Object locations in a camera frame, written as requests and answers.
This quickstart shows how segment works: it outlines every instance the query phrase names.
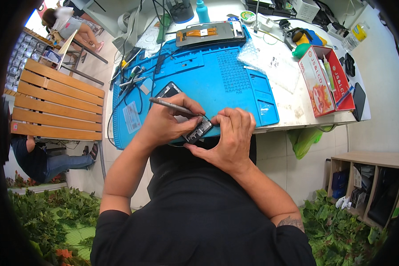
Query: white shirt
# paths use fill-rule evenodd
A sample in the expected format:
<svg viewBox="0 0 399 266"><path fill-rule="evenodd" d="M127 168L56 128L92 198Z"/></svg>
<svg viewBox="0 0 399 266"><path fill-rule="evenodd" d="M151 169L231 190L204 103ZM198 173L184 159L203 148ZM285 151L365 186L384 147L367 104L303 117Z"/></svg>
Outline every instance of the white shirt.
<svg viewBox="0 0 399 266"><path fill-rule="evenodd" d="M72 10L72 7L66 6L56 8L54 13L56 17L56 22L53 25L52 29L54 29L55 31L60 31L61 29L63 29L68 20L72 17Z"/></svg>

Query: blue silicone mat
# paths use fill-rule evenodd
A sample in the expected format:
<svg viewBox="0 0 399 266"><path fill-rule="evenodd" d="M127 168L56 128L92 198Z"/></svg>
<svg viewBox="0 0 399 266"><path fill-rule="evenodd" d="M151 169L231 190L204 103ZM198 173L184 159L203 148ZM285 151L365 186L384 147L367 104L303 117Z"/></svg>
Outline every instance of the blue silicone mat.
<svg viewBox="0 0 399 266"><path fill-rule="evenodd" d="M242 45L226 43L177 51L164 61L160 72L155 75L153 96L156 96L167 83L173 81L188 97L201 104L209 119L225 107L239 107L254 115L257 127L278 123L279 115L266 75L244 68L244 63L237 60ZM176 50L175 40L171 40L163 45L161 55L167 56ZM142 55L141 52L125 69L125 77L129 76L135 66L149 69L156 64L157 55L141 59ZM154 68L142 73L140 77L152 79L153 71ZM118 96L120 91L118 85L119 77L113 85L113 109L125 95L123 93ZM148 114L151 93L145 95L141 92L141 96L143 110L139 118L143 123ZM130 104L133 101L139 112L141 99L136 88L128 94L125 102ZM115 145L121 149L129 144L137 132L129 134L123 114L124 107L126 104L123 101L115 110L112 121ZM220 135L220 128L213 127L205 136L217 135Z"/></svg>

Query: bubble wrap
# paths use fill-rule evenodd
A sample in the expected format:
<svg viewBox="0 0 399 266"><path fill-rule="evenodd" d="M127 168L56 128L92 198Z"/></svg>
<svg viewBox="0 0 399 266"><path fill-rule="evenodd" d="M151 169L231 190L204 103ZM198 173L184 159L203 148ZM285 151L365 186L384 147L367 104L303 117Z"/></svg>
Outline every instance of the bubble wrap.
<svg viewBox="0 0 399 266"><path fill-rule="evenodd" d="M292 66L280 56L272 54L271 48L256 48L253 40L248 40L238 55L238 60L266 74L272 85L278 85L290 93L294 93L300 70Z"/></svg>

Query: blue bottle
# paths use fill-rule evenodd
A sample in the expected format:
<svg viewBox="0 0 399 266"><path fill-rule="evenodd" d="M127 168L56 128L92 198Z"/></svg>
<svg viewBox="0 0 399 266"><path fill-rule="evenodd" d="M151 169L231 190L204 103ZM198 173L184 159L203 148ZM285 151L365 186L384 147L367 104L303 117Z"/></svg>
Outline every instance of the blue bottle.
<svg viewBox="0 0 399 266"><path fill-rule="evenodd" d="M196 10L199 18L199 23L210 22L210 18L208 17L208 8L204 5L204 1L197 0Z"/></svg>

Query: red box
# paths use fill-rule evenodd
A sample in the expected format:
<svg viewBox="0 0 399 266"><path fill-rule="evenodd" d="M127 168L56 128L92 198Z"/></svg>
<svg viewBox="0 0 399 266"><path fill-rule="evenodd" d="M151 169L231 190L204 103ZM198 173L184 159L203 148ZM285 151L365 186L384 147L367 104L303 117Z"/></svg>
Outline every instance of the red box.
<svg viewBox="0 0 399 266"><path fill-rule="evenodd" d="M329 81L326 80L323 73L325 70L321 68L318 61L318 59L323 60L324 55L331 67L334 91L328 88L327 84ZM345 93L348 93L350 85L333 49L311 45L300 59L299 66L306 82L315 117L335 111L350 111L355 109L351 93L336 107L335 103Z"/></svg>

